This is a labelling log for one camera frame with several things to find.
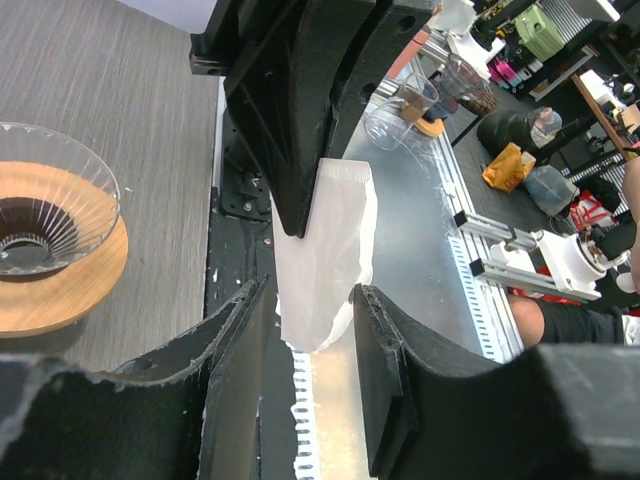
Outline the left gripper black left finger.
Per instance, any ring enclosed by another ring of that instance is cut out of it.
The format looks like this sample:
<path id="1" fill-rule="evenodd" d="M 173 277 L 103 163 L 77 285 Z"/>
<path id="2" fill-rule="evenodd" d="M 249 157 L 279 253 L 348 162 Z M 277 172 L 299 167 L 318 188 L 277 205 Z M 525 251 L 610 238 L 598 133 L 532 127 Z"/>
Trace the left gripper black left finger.
<path id="1" fill-rule="evenodd" d="M 5 479 L 247 479 L 275 285 L 251 280 L 213 315 L 112 372 L 1 359 Z"/>

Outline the person's forearm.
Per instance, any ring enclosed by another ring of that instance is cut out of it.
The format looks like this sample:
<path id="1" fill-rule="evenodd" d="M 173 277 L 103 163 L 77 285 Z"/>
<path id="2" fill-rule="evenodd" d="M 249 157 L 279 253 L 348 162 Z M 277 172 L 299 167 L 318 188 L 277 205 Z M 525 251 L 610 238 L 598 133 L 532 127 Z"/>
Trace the person's forearm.
<path id="1" fill-rule="evenodd" d="M 639 318 L 617 308 L 597 312 L 515 295 L 508 302 L 526 348 L 541 343 L 639 346 Z"/>

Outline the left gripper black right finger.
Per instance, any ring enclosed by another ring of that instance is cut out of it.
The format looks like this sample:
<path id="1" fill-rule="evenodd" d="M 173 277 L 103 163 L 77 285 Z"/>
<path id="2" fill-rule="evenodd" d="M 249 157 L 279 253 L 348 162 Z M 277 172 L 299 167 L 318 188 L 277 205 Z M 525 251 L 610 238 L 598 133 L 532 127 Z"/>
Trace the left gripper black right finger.
<path id="1" fill-rule="evenodd" d="M 542 345 L 500 364 L 353 290 L 376 479 L 635 479 L 639 352 Z"/>

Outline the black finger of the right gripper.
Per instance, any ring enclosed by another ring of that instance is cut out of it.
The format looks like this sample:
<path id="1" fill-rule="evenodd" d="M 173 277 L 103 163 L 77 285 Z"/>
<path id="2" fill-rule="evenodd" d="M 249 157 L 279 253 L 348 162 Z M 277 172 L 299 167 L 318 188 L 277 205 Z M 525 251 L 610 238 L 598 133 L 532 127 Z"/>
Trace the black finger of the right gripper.
<path id="1" fill-rule="evenodd" d="M 374 4 L 351 41 L 332 86 L 326 157 L 342 157 L 371 95 L 432 13 L 429 1 Z"/>
<path id="2" fill-rule="evenodd" d="M 319 159 L 374 9 L 372 1 L 285 1 L 225 81 L 230 117 L 289 236 L 306 233 Z"/>

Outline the clear glass ribbed dripper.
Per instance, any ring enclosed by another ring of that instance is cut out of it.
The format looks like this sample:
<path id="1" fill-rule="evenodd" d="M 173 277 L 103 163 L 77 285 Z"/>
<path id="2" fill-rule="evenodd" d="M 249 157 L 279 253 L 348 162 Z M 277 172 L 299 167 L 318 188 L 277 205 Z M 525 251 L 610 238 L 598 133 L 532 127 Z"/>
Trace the clear glass ribbed dripper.
<path id="1" fill-rule="evenodd" d="M 1 278 L 53 275 L 87 257 L 120 218 L 120 189 L 92 150 L 56 131 L 1 124 Z"/>

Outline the white paper coffee filter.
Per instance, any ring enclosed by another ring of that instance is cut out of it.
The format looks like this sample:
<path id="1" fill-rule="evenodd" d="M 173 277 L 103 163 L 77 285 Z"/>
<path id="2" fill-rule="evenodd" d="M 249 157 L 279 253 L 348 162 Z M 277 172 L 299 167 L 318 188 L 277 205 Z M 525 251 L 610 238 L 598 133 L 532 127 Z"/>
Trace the white paper coffee filter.
<path id="1" fill-rule="evenodd" d="M 336 342 L 353 318 L 352 289 L 373 278 L 378 198 L 366 161 L 323 158 L 305 236 L 273 207 L 281 339 L 305 353 Z"/>

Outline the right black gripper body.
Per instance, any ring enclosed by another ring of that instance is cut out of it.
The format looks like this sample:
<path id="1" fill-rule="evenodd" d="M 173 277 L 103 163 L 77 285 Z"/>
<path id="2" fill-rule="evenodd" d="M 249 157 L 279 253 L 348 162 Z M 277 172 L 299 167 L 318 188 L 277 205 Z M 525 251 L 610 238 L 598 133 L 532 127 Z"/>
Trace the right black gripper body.
<path id="1" fill-rule="evenodd" d="M 217 1 L 203 33 L 191 34 L 189 61 L 194 75 L 226 76 L 240 52 L 239 1 Z"/>

